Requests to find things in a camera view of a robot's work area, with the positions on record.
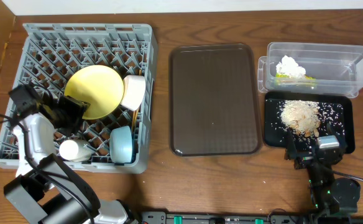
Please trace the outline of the rice food scraps pile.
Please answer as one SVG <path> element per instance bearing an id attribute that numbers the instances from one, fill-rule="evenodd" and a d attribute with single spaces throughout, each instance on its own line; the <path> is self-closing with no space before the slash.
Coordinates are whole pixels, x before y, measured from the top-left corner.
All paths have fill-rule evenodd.
<path id="1" fill-rule="evenodd" d="M 296 146 L 308 149 L 319 136 L 318 105 L 313 101 L 286 101 L 282 122 L 291 129 Z"/>

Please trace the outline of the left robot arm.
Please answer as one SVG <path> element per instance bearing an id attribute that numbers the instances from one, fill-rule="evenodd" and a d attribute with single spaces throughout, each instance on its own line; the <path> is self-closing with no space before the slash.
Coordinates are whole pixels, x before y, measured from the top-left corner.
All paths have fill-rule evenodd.
<path id="1" fill-rule="evenodd" d="M 17 138 L 19 167 L 4 195 L 29 223 L 139 223 L 120 200 L 100 200 L 57 156 L 55 131 L 77 132 L 89 103 L 70 96 L 42 98 L 31 84 L 9 92 L 16 113 L 7 117 Z"/>

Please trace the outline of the grey plastic dish rack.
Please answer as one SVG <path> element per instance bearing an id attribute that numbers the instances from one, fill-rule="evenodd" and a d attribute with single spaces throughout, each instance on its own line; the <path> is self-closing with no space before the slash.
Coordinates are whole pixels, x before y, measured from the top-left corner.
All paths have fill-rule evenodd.
<path id="1" fill-rule="evenodd" d="M 55 131 L 55 148 L 67 139 L 88 142 L 87 161 L 71 162 L 74 170 L 100 173 L 143 173 L 149 160 L 152 92 L 156 79 L 157 41 L 148 24 L 32 24 L 24 25 L 27 39 L 14 85 L 31 84 L 43 98 L 64 94 L 72 75 L 90 65 L 104 65 L 121 77 L 145 78 L 145 95 L 137 116 L 131 163 L 115 164 L 109 153 L 113 129 L 131 128 L 133 111 L 118 106 L 100 119 L 84 119 L 78 132 L 67 137 Z"/>

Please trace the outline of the white paper cup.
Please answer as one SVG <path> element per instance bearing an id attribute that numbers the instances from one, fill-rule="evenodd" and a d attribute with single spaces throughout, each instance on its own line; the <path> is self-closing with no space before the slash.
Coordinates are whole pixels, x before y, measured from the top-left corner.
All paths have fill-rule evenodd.
<path id="1" fill-rule="evenodd" d="M 61 143 L 59 147 L 60 156 L 68 161 L 87 161 L 92 150 L 88 148 L 88 142 L 82 139 L 69 139 Z"/>

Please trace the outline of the green orange snack wrapper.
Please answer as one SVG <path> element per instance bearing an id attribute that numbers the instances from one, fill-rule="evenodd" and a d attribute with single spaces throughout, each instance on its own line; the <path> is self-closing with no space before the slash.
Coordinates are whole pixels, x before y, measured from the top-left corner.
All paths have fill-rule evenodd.
<path id="1" fill-rule="evenodd" d="M 291 76 L 287 74 L 277 73 L 275 76 L 275 83 L 277 85 L 286 85 L 292 83 L 307 83 L 309 80 L 314 80 L 313 77 L 308 77 L 306 75 L 303 76 Z"/>

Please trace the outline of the white napkin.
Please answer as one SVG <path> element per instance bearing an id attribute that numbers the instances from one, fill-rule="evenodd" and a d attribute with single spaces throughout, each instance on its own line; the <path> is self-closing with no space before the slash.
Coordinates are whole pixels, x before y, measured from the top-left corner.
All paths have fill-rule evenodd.
<path id="1" fill-rule="evenodd" d="M 295 59 L 285 55 L 276 65 L 276 74 L 282 73 L 294 77 L 306 75 L 306 70 L 296 63 Z"/>

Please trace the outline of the white bowl with food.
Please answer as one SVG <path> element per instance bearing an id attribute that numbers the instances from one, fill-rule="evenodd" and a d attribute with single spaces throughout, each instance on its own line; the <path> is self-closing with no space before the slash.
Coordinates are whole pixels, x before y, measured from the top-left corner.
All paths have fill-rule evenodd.
<path id="1" fill-rule="evenodd" d="M 136 111 L 145 95 L 145 78 L 142 75 L 128 75 L 123 79 L 124 94 L 121 105 L 131 111 Z"/>

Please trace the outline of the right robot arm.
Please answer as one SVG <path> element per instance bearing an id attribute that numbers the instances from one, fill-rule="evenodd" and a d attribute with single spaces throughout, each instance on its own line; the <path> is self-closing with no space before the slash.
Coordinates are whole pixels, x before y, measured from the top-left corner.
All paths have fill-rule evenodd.
<path id="1" fill-rule="evenodd" d="M 315 145 L 307 151 L 299 150 L 292 131 L 287 131 L 285 159 L 294 161 L 294 168 L 306 169 L 309 176 L 311 200 L 325 215 L 350 215 L 358 211 L 361 186 L 351 177 L 336 178 L 333 165 L 341 162 L 347 143 L 330 124 L 326 125 L 328 134 L 318 137 Z"/>

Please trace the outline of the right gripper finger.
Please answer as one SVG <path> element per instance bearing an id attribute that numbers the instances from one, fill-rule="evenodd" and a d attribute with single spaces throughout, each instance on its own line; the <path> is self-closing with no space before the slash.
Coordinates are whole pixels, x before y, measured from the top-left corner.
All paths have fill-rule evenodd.
<path id="1" fill-rule="evenodd" d="M 338 134 L 330 123 L 326 124 L 326 132 L 328 136 L 334 136 L 339 143 L 343 143 L 343 138 Z"/>
<path id="2" fill-rule="evenodd" d="M 296 146 L 291 129 L 287 129 L 287 146 L 285 150 L 285 160 L 296 159 Z"/>

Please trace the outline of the yellow round plate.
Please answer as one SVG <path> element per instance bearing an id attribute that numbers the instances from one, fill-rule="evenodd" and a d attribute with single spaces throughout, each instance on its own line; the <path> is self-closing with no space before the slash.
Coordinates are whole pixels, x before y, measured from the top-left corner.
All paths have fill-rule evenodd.
<path id="1" fill-rule="evenodd" d="M 100 119 L 109 115 L 120 105 L 123 94 L 121 76 L 104 65 L 90 65 L 78 70 L 64 91 L 64 95 L 90 104 L 83 119 Z"/>

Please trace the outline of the light blue bowl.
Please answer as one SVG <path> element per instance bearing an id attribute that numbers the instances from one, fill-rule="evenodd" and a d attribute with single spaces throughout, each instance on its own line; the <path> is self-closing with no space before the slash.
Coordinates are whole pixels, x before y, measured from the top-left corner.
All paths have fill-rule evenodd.
<path id="1" fill-rule="evenodd" d="M 110 158 L 115 164 L 131 163 L 134 155 L 129 126 L 113 129 L 109 139 Z"/>

